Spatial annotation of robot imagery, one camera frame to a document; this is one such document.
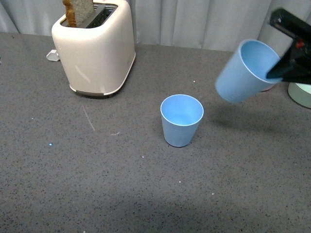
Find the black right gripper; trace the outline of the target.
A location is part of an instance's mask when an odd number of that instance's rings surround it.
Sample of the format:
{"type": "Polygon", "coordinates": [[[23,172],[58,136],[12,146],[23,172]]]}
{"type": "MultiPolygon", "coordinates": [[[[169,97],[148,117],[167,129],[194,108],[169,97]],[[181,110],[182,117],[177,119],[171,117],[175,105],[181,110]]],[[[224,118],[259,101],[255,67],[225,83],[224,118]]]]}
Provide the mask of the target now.
{"type": "Polygon", "coordinates": [[[283,8],[271,13],[269,24],[293,39],[266,78],[284,82],[311,83],[311,26],[283,8]]]}

